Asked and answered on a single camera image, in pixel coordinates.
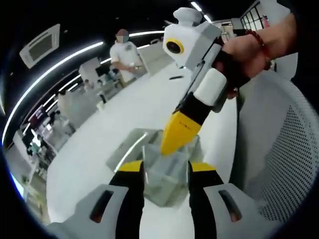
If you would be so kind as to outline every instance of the bracelet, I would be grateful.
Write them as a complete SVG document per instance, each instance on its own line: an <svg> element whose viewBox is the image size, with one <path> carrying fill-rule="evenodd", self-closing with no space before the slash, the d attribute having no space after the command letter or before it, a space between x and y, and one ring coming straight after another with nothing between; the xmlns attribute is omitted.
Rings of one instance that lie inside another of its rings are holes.
<svg viewBox="0 0 319 239"><path fill-rule="evenodd" d="M262 52L265 56L265 60L266 60L266 65L265 65L264 70L269 70L270 66L271 66L271 58L270 58L270 54L269 54L267 46L265 45L263 39L261 39L260 35L258 35L257 32L248 29L248 30L246 30L246 35L249 35L249 34L253 35L254 38L259 42L259 44L261 46L261 50L262 50Z"/></svg>

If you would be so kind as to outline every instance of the chair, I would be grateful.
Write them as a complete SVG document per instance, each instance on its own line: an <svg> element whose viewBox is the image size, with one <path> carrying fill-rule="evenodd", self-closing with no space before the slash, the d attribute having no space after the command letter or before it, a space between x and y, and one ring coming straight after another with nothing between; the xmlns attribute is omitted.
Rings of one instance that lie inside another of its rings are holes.
<svg viewBox="0 0 319 239"><path fill-rule="evenodd" d="M231 182L268 220L286 222L318 172L319 117L289 80L262 72L239 115Z"/></svg>

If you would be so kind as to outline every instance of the table surface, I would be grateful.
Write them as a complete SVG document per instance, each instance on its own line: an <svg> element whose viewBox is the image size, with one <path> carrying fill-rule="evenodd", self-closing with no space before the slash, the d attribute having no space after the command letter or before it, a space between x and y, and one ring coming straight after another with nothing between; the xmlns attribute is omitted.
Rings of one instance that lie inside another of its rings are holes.
<svg viewBox="0 0 319 239"><path fill-rule="evenodd" d="M169 80L184 75L184 78ZM163 129L190 83L190 71L165 67L121 90L92 115L68 140L48 168L47 204L52 222L63 222L76 203L114 173L107 159L134 128ZM218 114L211 112L199 132L204 162L214 165L229 181L237 134L236 99L227 100ZM188 197L178 207L160 208L148 200L140 227L141 238L194 238Z"/></svg>

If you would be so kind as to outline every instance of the black ceiling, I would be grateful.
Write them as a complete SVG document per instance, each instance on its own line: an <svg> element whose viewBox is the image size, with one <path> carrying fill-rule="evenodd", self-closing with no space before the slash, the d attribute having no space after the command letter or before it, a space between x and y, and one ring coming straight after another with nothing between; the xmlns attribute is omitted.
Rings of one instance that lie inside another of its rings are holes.
<svg viewBox="0 0 319 239"><path fill-rule="evenodd" d="M203 11L212 20L239 17L251 5L253 0L196 0ZM172 13L181 6L189 6L188 0L121 0L121 1L8 1L6 10L2 9L5 22L1 27L1 81L4 82L4 107L9 112L23 92L44 71L59 60L85 46L104 41L103 47L72 59L47 76L41 84L29 94L16 112L12 122L19 125L25 114L57 81L78 68L88 59L98 56L109 57L109 48L114 35L120 28L129 32L163 30L164 20L174 22ZM32 69L28 69L19 56L19 51L37 35L49 27L60 23L59 48L42 59ZM161 35L131 38L137 46L145 45Z"/></svg>

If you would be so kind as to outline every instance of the white table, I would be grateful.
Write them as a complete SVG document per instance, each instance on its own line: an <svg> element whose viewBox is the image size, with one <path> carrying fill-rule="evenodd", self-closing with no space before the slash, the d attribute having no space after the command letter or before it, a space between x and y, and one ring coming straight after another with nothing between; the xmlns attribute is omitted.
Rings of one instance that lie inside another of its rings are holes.
<svg viewBox="0 0 319 239"><path fill-rule="evenodd" d="M183 79L168 80L184 75ZM155 76L138 79L110 99L102 112L92 115L71 137L50 165L47 174L47 204L53 222L63 222L74 213L76 203L114 173L106 160L137 127L162 128L190 82L190 73L169 65ZM237 131L236 100L227 101L219 114L211 113L200 131L204 161L217 167L228 182L233 164ZM140 238L194 238L188 205L159 208L148 200Z"/></svg>

